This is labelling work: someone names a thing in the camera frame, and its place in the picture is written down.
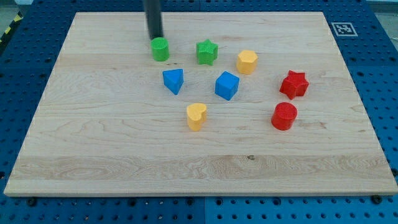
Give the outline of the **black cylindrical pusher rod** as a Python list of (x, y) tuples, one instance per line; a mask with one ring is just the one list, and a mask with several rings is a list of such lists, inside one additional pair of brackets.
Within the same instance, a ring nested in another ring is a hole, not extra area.
[(150, 40), (163, 37), (162, 10), (160, 0), (143, 0)]

